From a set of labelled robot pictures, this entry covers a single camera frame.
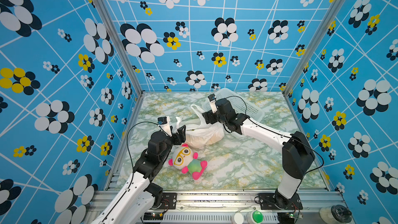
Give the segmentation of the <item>translucent white plastic bag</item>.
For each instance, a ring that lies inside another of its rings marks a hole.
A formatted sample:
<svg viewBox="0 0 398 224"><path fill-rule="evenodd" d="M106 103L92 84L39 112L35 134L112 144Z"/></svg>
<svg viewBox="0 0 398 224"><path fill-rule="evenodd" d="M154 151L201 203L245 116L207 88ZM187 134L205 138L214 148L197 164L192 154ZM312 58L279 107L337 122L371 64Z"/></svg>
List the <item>translucent white plastic bag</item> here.
<svg viewBox="0 0 398 224"><path fill-rule="evenodd" d="M178 129L184 125L186 127L185 144L191 148L201 149L205 145L212 145L224 138L225 134L221 123L216 122L215 124L207 124L202 116L205 111L195 104L191 104L190 107L199 118L199 124L196 124L193 121L182 123L182 119L180 117L176 117L176 128Z"/></svg>

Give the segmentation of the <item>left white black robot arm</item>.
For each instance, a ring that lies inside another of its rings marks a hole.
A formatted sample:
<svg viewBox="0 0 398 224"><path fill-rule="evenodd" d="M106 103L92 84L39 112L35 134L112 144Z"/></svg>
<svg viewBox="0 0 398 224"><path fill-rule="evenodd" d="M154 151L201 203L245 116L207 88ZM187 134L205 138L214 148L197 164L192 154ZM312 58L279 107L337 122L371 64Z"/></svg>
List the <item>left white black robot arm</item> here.
<svg viewBox="0 0 398 224"><path fill-rule="evenodd" d="M163 168L174 145L186 141L186 126L175 133L162 127L154 132L132 174L111 203L92 221L93 224L135 224L153 207L161 205L163 188L152 181Z"/></svg>

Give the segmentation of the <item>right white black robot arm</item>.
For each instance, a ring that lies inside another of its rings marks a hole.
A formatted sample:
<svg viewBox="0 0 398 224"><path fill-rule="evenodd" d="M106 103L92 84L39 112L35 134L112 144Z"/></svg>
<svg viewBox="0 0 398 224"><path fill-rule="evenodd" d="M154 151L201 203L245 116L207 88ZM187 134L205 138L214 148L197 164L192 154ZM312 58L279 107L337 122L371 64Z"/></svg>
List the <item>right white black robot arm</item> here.
<svg viewBox="0 0 398 224"><path fill-rule="evenodd" d="M272 203L279 209L290 206L303 178L315 160L314 151L306 136L300 131L292 134L278 131L253 120L246 113L237 113L226 98L218 100L214 94L211 94L208 96L208 101L211 110L202 114L207 124L219 122L227 130L254 138L281 153L284 174L274 193Z"/></svg>

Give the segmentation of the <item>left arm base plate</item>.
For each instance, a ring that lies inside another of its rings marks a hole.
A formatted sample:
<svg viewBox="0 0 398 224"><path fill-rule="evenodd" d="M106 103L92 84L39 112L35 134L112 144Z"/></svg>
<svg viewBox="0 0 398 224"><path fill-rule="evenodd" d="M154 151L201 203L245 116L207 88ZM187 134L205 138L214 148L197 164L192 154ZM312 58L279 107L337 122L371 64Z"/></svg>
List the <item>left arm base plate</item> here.
<svg viewBox="0 0 398 224"><path fill-rule="evenodd" d="M176 209L177 193L163 192L157 195L154 199L154 205L151 209Z"/></svg>

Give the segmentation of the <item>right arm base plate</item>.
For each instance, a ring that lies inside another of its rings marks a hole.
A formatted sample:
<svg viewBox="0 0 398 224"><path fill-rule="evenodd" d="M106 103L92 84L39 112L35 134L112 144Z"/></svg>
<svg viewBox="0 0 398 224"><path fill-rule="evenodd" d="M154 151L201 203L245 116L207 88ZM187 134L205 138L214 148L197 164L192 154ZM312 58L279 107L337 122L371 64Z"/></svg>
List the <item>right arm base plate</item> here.
<svg viewBox="0 0 398 224"><path fill-rule="evenodd" d="M275 195L274 193L259 193L257 198L262 210L294 211L303 209L301 199L297 193L291 199L286 199L282 195Z"/></svg>

